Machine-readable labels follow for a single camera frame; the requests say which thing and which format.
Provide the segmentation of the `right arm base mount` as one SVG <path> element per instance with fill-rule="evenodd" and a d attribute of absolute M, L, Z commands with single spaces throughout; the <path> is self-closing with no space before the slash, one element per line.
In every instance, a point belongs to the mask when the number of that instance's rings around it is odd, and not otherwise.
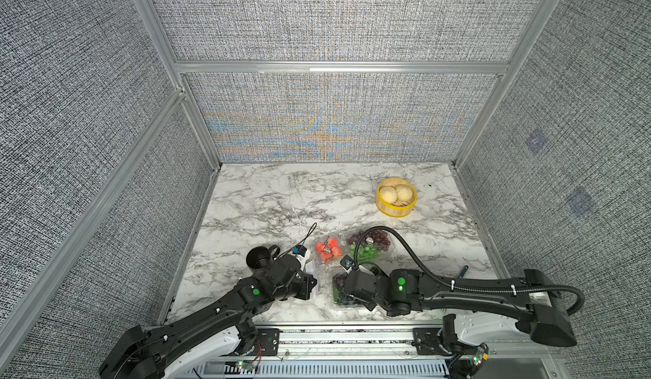
<path fill-rule="evenodd" d="M 441 326 L 413 328 L 412 336 L 411 344 L 415 347 L 417 355 L 450 357 L 454 354 L 450 346 L 443 342 Z"/>

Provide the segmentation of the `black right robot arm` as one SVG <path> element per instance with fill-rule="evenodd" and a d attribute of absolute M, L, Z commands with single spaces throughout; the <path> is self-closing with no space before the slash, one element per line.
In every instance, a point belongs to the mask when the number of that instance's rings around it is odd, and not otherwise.
<path fill-rule="evenodd" d="M 554 284 L 534 269 L 525 270 L 523 277 L 501 280 L 436 277 L 410 269 L 374 275 L 358 269 L 346 276 L 342 292 L 369 310 L 384 309 L 389 317 L 431 309 L 508 317 L 530 340 L 559 348 L 577 345 L 570 317 L 585 303 L 581 290 Z"/>

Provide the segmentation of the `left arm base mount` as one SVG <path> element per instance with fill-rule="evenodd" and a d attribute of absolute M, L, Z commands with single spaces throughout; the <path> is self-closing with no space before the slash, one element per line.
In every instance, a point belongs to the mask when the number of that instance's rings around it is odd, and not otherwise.
<path fill-rule="evenodd" d="M 253 344 L 245 349 L 243 356 L 252 359 L 257 356 L 277 356 L 280 345 L 281 330 L 278 328 L 261 328 Z"/>

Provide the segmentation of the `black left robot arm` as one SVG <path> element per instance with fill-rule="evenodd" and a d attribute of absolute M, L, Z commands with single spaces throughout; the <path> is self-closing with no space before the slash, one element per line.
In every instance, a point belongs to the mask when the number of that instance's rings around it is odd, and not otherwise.
<path fill-rule="evenodd" d="M 212 356 L 244 355 L 254 346 L 254 316 L 276 301 L 309 300 L 317 279 L 293 253 L 273 258 L 251 251 L 245 277 L 224 296 L 164 326 L 125 331 L 98 368 L 101 378 L 176 378 Z"/>

